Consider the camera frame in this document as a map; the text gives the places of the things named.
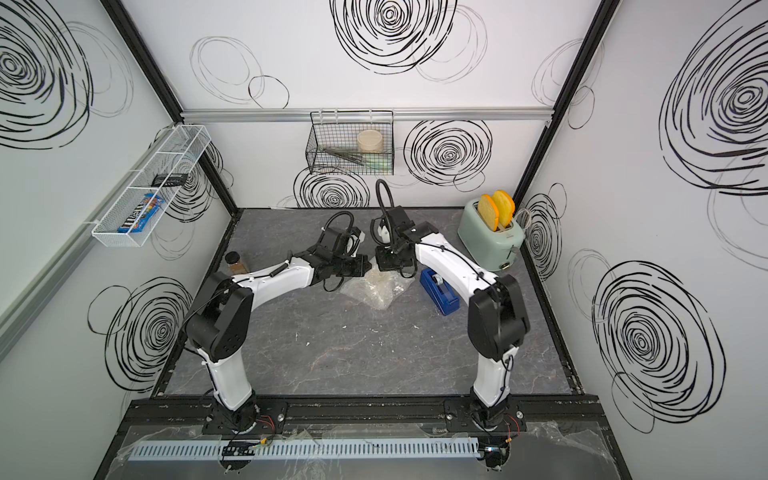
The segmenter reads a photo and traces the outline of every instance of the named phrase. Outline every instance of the black frame edge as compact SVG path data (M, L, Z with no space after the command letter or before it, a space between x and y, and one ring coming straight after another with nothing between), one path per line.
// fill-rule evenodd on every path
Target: black frame edge
M232 219L230 220L229 225L227 225L227 229L224 231L224 235L221 237L221 241L219 242L219 247L216 249L214 258L210 261L210 265L208 265L208 270L206 270L205 276L203 276L203 282L205 282L205 279L208 278L213 272L219 269L219 265L221 265L221 260L224 258L224 254L227 252L227 247L230 245L230 240L232 239L232 235L235 233L235 228L237 227L237 224L240 222L240 219L243 217L243 212L244 212L244 209L240 208L235 213L235 215L232 216ZM155 397L161 392L162 392L161 395L164 395L165 389L168 387L170 378L173 375L173 372L171 372L171 370L176 368L176 362L179 360L181 353L184 351L185 343L187 343L187 334L184 331L179 330L178 337L176 338L176 343L174 343L174 348L168 354L168 359L165 361L165 365L163 366L163 371L157 377L157 381L154 384L154 388L152 389L152 394L150 395L150 397Z
M576 367L574 367L573 360L571 359L571 354L568 352L568 347L565 345L560 326L558 326L558 321L555 319L552 305L549 303L549 297L547 297L547 292L544 290L544 284L538 276L538 271L536 271L536 266L533 263L533 258L531 258L531 253L528 252L528 245L526 243L522 244L520 254L523 257L523 261L525 261L525 268L528 270L528 276L531 277L533 290L536 292L539 305L541 305L541 311L544 314L544 319L549 328L549 335L552 337L554 348L557 350L558 356L560 357L560 364L565 372L565 377L568 379L568 385L577 394L584 394L581 380L578 378Z
M603 438L607 443L608 451L614 459L616 468L622 480L631 480L632 475L627 468L624 457L621 454L619 445L616 442L614 433L605 412L597 396L592 395L523 395L514 396L518 401L518 407L525 411L525 418L529 422L541 422L555 420L558 422L570 421L592 421L596 422L601 430ZM282 400L287 405L286 417L290 414L292 406L323 409L324 407L334 407L338 403L342 408L348 404L354 404L353 408L359 408L361 404L368 405L372 409L380 409L381 405L376 405L374 401L383 402L437 402L445 404L451 400L466 398L466 396L259 396L257 401L262 400ZM94 480L103 480L107 478L109 468L116 454L123 447L123 443L131 426L134 425L201 425L207 421L210 414L211 396L173 396L160 398L138 399L131 402L121 424L115 433L112 442L105 452L101 464L99 465ZM330 415L328 420L333 422L335 416Z
M581 47L576 55L576 60L571 66L571 70L568 72L568 76L565 79L563 88L560 90L558 99L554 103L552 119L541 132L541 136L536 143L531 159L528 161L528 165L525 167L520 183L515 190L515 195L512 196L516 205L522 204L523 198L525 198L525 194L528 192L528 188L531 186L539 166L541 166L541 162L547 155L549 146L552 143L552 140L554 140L554 136L560 127L560 123L562 123L565 118L565 115L568 112L568 107L571 106L571 101L573 101L576 90L578 90L581 78L584 77L584 73L587 71L589 63L592 61L592 57L603 39L603 34L611 23L611 19L620 3L621 0L601 0L598 10L592 18L592 23L589 25L587 34L584 37L584 41L581 43Z
M144 43L144 39L141 37L130 14L128 14L125 9L123 2L121 2L121 0L101 0L101 5L104 7L107 15L109 15L109 18L112 20L115 28L128 46L128 49L131 50L131 54L139 64L141 71L152 86L157 98L165 107L170 119L174 123L184 122L184 119L181 117L181 104L170 89L170 85L165 80L160 67L157 66L157 62L155 62L152 57L147 44ZM206 177L208 177L211 185L213 185L214 190L221 199L221 203L223 203L224 207L227 209L227 212L229 212L230 216L236 215L237 205L235 204L235 200L232 198L232 195L223 180L221 180L221 176L216 171L216 168L211 163L208 153L205 151L203 152L198 164L200 165L200 168L203 169Z

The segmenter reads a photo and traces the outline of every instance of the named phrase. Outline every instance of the table surface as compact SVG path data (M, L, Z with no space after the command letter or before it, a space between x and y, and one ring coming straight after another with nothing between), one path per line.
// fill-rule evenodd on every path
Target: table surface
M458 238L461 209L408 209L416 223L429 221L467 254ZM227 251L259 270L312 245L334 210L245 210ZM378 209L353 210L364 232ZM360 253L373 257L365 240ZM570 393L523 259L506 270L521 285L531 332L515 358L513 394ZM329 285L336 285L329 279ZM251 313L243 363L260 395L452 395L468 393L478 353L467 337L466 305L443 316L418 277L387 310L378 311L322 285L294 290ZM200 359L183 352L166 395L211 387Z

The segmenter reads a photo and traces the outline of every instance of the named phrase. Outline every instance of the black cable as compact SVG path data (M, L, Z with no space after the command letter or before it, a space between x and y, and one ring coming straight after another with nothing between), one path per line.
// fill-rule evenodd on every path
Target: black cable
M480 429L481 429L483 432L487 433L487 434L488 434L488 437L490 437L490 438L493 438L493 435L492 435L492 434L491 434L491 433L490 433L488 430L486 430L486 429L484 429L484 428L483 428L483 426L482 426L482 422L480 422L480 418L479 418L479 417L476 419L476 418L475 418L475 414L474 414L474 413L472 413L472 414L470 414L469 418L471 418L471 419L472 419L472 421L473 421L473 422L475 422L475 425L477 425L478 427L480 427Z
M184 347L184 349L185 349L185 350L187 350L187 351L188 351L189 353L191 353L192 355L197 355L197 356L199 356L201 359L203 358L203 356L202 356L201 354L199 354L199 353L195 352L194 350L192 350L192 349L190 349L190 348L187 348L186 346Z
M373 238L373 241L376 242L378 245L381 245L382 247L387 247L389 243L385 243L384 240L379 239L379 235L376 233L376 221L377 220L384 220L384 217L376 217L373 220L371 220L371 238Z
M488 280L485 278L485 276L484 276L482 273L480 273L480 272L478 272L477 270L475 270L475 268L472 266L472 264L469 262L469 260L465 259L465 258L464 258L464 256L463 256L463 255L461 255L459 252L455 252L455 251L453 251L453 250L450 250L450 249L448 249L448 248L445 248L445 245L432 245L431 243L424 243L424 242L413 242L413 243L414 243L414 244L416 244L416 245L424 245L425 247L433 247L433 248L439 248L439 249L440 249L442 252L450 252L450 253L453 253L453 254L454 254L454 255L456 255L458 258L462 259L462 261L463 261L464 263L466 263L466 264L467 264L467 266L469 266L469 268L471 268L471 269L472 269L472 272L473 272L473 273L474 273L474 274L477 276L477 278L478 278L478 279L481 279L481 280L483 280L483 281L484 281L484 282L486 282L486 283L487 283L489 286L493 286L493 283L491 283L491 282L488 282Z
M419 271L419 268L416 266L416 264L415 264L415 261L414 261L414 264L413 264L413 273L411 273L411 275L410 275L410 276L405 276L405 275L402 273L402 267L398 268L398 269L397 269L397 271L398 271L398 272L400 272L400 276L401 276L402 278L405 278L405 279L409 279L409 278L413 278L414 276L416 276L416 273Z
M357 250L357 247L359 247L359 245L360 245L360 237L355 237L355 241L352 242L352 246L347 249L346 254L351 255L352 252Z
M509 360L507 360L507 364L504 365L504 384L502 385L502 390L498 394L498 398L496 399L494 404L491 405L491 408L497 406L502 400L502 397L504 396L504 391L507 389L507 377L512 373L512 368L514 366L515 366L515 356L510 355Z
M346 216L349 217L349 225L347 226L346 230L350 231L352 229L353 225L355 224L355 216L352 215L352 212L350 212L348 210L338 211L338 212L334 213L333 215L331 215L331 218L329 218L328 221L326 221L326 226L324 226L323 230L320 232L320 237L317 239L317 243L320 243L320 241L323 239L323 235L325 234L325 232L328 229L328 227L331 226L331 223L335 219L341 217L342 215L346 215Z
M264 278L265 276L269 276L269 275L247 276L247 277L245 277L243 279L238 280L237 282L234 282L233 284L240 284L240 282L244 282L245 280L252 280L252 279L256 279L256 278ZM195 316L196 313L199 313L203 308L205 308L208 305L208 303L211 303L217 296L219 296L222 293L226 292L230 288L232 288L232 285L227 285L224 288L221 288L218 291L214 292L214 294L210 297L210 299L206 303L203 303L202 305L200 305L197 308L197 310L195 310L192 313L190 313L187 316L187 318L184 319L184 321L181 323L181 328L179 329L179 331L184 331L184 335L188 337L188 335L187 335L187 324L190 322L192 317ZM189 350L186 346L184 346L184 349L187 350L188 352L191 352L191 350ZM197 352L192 352L192 353L194 353L195 355L201 357L201 355L199 353L197 353Z
M389 185L387 185L387 183L384 180L379 178L376 181L376 199L379 202L379 209L381 209L382 211L382 219L384 220L384 225L386 226L387 231L389 231L389 242L381 243L376 240L376 236L374 236L373 239L379 245L386 247L392 243L392 239L395 237L395 231L392 228L392 222L389 221L389 215L387 215L386 213L386 208L384 208L384 202L382 202L382 194L381 194L381 190L379 189L379 185L383 185L384 190L386 190L387 197L389 198L389 208L394 208L395 201L392 199L392 191L389 189Z
M214 388L210 387L208 390L205 391L203 395L197 398L197 406L201 406L203 404L203 398L208 395L209 393L213 392Z
M331 289L331 290L328 290L328 289L326 288L326 280L328 280L328 279L327 279L327 278L326 278L326 279L323 279L323 290L325 290L325 291L326 291L326 292L328 292L328 293L331 293L331 292L335 292L335 291L337 291L339 288L341 288L341 284L342 284L342 283L344 283L344 276L342 276L342 277L341 277L341 280L339 281L339 284L338 284L338 285L336 285L335 287L333 287L333 289Z

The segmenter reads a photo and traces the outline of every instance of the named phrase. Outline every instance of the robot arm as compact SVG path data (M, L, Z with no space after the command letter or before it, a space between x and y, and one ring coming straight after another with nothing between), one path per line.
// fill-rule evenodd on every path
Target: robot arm
M455 250L440 233L415 245L416 259L440 275L469 306L467 334L478 350L474 395L492 408L509 394L511 363L530 330L522 293L509 275L496 276Z
M380 187L389 197L384 207ZM514 357L531 329L520 286L512 276L497 276L462 255L430 223L415 224L402 207L395 207L389 186L376 182L382 208L379 225L371 223L371 236L378 243L376 261L381 270L399 270L416 261L432 268L447 280L469 308L467 334L478 351L478 374L472 395L478 405L478 420L497 425L509 394L509 376Z
M349 218L345 230L331 227L337 217L345 215ZM192 302L192 314L184 329L208 369L214 397L227 411L238 413L249 407L253 395L241 354L253 310L284 293L325 282L331 276L341 276L343 281L346 276L363 276L371 269L367 256L357 254L365 234L353 223L350 212L338 212L328 219L314 245L296 255L290 253L288 260L246 275L230 277L216 272L206 278ZM233 416L232 423L246 426L251 416L240 412Z
M383 206L380 186L389 195L389 208ZM496 276L483 270L451 247L430 223L412 222L402 207L393 206L383 180L376 182L376 196L382 216L378 229L376 220L372 221L371 234L378 244L379 269L403 274L413 268L415 272L419 261L458 291L468 305L467 334L478 351L478 375L472 387L478 422L484 428L497 425L509 394L514 356L531 328L520 286L509 275ZM331 227L333 220L342 215L349 217L349 226L345 230ZM257 410L249 402L253 391L240 351L250 312L284 293L325 282L333 275L341 276L342 281L345 276L364 276L371 264L366 256L357 255L365 235L353 226L353 221L350 212L339 212L328 220L317 243L309 249L247 275L214 273L200 288L192 303L193 313L185 322L186 332L204 359L215 398L232 413L234 425L249 428L248 419Z

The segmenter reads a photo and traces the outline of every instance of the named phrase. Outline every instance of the clear plastic wrap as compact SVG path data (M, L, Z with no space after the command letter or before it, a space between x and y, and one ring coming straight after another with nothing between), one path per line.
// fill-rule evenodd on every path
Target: clear plastic wrap
M570 425L558 424L551 420L543 423L528 423L526 435L532 435L539 439L548 440L556 445L574 447L605 458L610 463L614 463L614 458L605 442L599 434L585 429L579 432L564 434L562 430L568 430Z
M344 282L340 292L376 310L386 310L400 293L406 291L414 278L403 278L400 272L382 272L371 259L372 268L365 276Z

